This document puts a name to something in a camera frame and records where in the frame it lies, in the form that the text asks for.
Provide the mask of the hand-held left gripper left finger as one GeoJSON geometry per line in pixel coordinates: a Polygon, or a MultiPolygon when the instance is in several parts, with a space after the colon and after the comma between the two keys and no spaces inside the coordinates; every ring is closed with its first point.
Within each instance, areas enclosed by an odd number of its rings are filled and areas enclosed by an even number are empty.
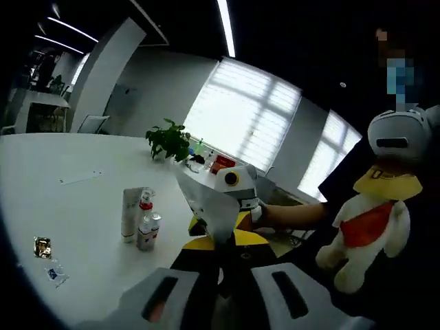
{"type": "Polygon", "coordinates": [[[159,267],[126,290],[101,321],[77,329],[210,329],[219,266],[215,243],[201,236],[185,244],[170,268],[159,267]]]}

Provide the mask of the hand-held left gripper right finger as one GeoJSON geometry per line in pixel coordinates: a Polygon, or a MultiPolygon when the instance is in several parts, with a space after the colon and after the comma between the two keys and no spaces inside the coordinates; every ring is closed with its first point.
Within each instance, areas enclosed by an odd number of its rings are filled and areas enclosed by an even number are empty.
{"type": "Polygon", "coordinates": [[[243,268],[232,283],[247,329],[373,329],[374,322],[350,316],[331,302],[328,289],[292,263],[273,263],[269,241],[255,232],[233,230],[234,247],[242,249],[243,268]]]}

